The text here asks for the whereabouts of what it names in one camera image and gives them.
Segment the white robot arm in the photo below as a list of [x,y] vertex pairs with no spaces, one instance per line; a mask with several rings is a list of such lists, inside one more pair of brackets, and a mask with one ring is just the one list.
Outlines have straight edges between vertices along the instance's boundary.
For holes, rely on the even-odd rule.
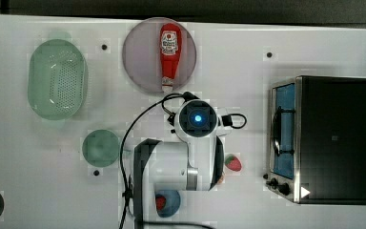
[[221,179],[224,149],[219,118],[208,102],[184,102],[174,117],[177,141],[146,139],[133,153],[134,229],[168,226],[156,213],[158,191],[210,191]]

